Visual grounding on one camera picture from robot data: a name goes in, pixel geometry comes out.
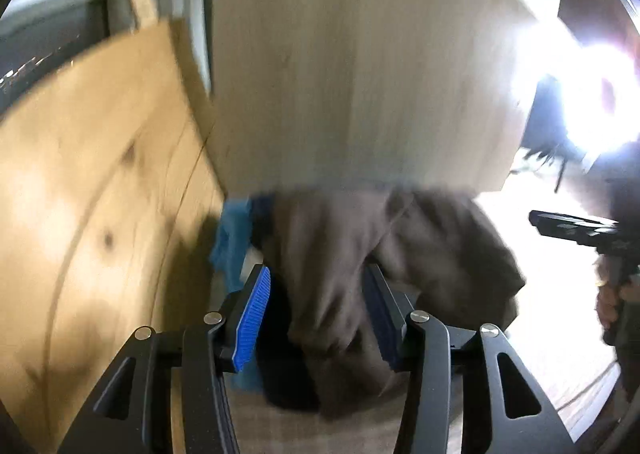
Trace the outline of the person's right hand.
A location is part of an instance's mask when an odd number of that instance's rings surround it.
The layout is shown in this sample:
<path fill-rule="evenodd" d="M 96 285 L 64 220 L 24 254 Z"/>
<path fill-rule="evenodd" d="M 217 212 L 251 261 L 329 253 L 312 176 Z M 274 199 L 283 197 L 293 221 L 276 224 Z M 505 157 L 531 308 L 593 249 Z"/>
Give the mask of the person's right hand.
<path fill-rule="evenodd" d="M 626 304 L 639 302 L 639 274 L 623 258 L 600 255 L 596 263 L 599 291 L 596 311 L 603 341 L 614 346 Z"/>

